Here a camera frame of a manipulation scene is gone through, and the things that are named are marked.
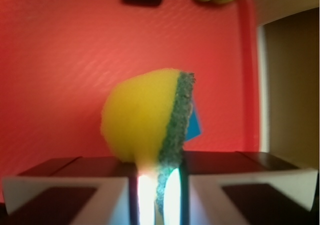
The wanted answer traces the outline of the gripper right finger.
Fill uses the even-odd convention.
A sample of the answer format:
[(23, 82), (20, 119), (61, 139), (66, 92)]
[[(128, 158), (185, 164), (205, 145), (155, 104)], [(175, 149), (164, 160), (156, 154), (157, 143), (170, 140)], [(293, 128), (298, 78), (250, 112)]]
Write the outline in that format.
[(183, 225), (317, 225), (319, 171), (266, 152), (186, 151)]

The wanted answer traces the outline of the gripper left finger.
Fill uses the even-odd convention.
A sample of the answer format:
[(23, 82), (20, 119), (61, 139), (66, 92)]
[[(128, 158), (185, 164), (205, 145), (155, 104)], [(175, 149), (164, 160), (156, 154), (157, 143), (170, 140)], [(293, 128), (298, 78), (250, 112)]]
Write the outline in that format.
[(137, 170), (115, 157), (53, 158), (2, 179), (3, 225), (136, 225)]

